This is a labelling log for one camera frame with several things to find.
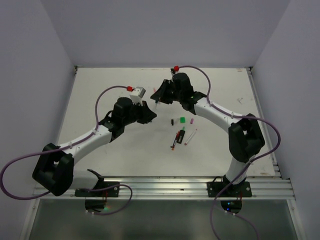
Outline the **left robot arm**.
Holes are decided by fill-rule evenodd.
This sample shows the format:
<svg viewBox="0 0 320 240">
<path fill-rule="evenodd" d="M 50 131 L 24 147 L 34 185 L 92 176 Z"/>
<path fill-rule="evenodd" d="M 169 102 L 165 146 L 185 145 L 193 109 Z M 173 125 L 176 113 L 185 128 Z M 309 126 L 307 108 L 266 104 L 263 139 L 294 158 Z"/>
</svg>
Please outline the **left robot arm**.
<svg viewBox="0 0 320 240">
<path fill-rule="evenodd" d="M 88 133 L 61 145 L 47 144 L 32 178 L 54 196 L 61 196 L 69 189 L 99 196 L 104 190 L 102 176 L 92 169 L 76 172 L 74 166 L 88 154 L 117 139 L 127 125 L 148 124 L 156 117 L 146 101 L 133 103 L 130 98 L 120 97 L 113 109 Z"/>
</svg>

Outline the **orange clear pen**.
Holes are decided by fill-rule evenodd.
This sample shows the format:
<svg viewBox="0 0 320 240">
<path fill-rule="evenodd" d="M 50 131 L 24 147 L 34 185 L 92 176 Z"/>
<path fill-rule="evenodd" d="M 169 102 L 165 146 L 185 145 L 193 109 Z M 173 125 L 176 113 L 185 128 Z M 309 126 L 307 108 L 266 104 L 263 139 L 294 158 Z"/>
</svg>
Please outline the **orange clear pen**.
<svg viewBox="0 0 320 240">
<path fill-rule="evenodd" d="M 175 135 L 175 138 L 173 140 L 173 143 L 172 143 L 172 146 L 171 146 L 171 150 L 173 151 L 175 149 L 175 146 L 176 146 L 176 143 L 178 141 L 178 138 L 179 138 L 179 135 L 180 135 L 180 131 L 178 131 Z"/>
</svg>

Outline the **green black highlighter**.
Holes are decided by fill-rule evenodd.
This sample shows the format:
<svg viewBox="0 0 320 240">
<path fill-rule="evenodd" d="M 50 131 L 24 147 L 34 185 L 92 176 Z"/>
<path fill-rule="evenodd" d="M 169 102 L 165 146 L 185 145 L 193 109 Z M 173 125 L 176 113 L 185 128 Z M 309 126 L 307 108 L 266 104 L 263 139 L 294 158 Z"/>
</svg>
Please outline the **green black highlighter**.
<svg viewBox="0 0 320 240">
<path fill-rule="evenodd" d="M 185 133 L 186 133 L 185 127 L 183 127 L 178 133 L 177 142 L 176 142 L 177 144 L 181 144 L 183 142 Z"/>
</svg>

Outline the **green highlighter cap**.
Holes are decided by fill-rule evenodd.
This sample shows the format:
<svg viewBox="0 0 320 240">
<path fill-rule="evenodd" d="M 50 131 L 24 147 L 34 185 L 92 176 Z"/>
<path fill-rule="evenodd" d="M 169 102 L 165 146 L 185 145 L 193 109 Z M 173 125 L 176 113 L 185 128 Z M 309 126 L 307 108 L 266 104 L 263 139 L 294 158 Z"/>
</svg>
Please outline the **green highlighter cap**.
<svg viewBox="0 0 320 240">
<path fill-rule="evenodd" d="M 181 123 L 181 124 L 184 124 L 184 123 L 186 122 L 186 118 L 185 118 L 185 117 L 180 117 L 179 120 L 180 120 L 180 123 Z"/>
</svg>

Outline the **pink white marker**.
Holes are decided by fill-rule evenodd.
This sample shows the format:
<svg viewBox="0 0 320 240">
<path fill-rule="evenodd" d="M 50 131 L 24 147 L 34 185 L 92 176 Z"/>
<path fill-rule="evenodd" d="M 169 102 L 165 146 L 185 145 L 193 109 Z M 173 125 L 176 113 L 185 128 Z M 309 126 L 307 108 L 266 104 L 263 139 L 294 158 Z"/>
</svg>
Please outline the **pink white marker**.
<svg viewBox="0 0 320 240">
<path fill-rule="evenodd" d="M 189 143 L 190 143 L 190 141 L 193 139 L 193 137 L 195 136 L 195 134 L 197 133 L 197 129 L 195 129 L 193 132 L 192 132 L 192 134 L 187 138 L 187 140 L 185 141 L 185 143 L 184 143 L 184 145 L 185 146 L 187 146 Z"/>
</svg>

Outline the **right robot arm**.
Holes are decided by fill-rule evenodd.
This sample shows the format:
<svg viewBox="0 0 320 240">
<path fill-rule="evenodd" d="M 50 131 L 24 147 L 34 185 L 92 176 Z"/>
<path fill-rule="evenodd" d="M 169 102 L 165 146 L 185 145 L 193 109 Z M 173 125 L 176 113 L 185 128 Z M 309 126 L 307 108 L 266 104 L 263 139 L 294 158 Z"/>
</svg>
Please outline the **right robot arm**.
<svg viewBox="0 0 320 240">
<path fill-rule="evenodd" d="M 246 179 L 245 167 L 265 145 L 256 117 L 250 113 L 245 118 L 235 118 L 231 111 L 213 106 L 206 94 L 194 90 L 190 78 L 183 72 L 176 72 L 171 79 L 165 79 L 150 98 L 167 105 L 178 102 L 184 110 L 207 119 L 228 134 L 232 159 L 223 176 L 222 189 L 227 196 L 235 196 Z"/>
</svg>

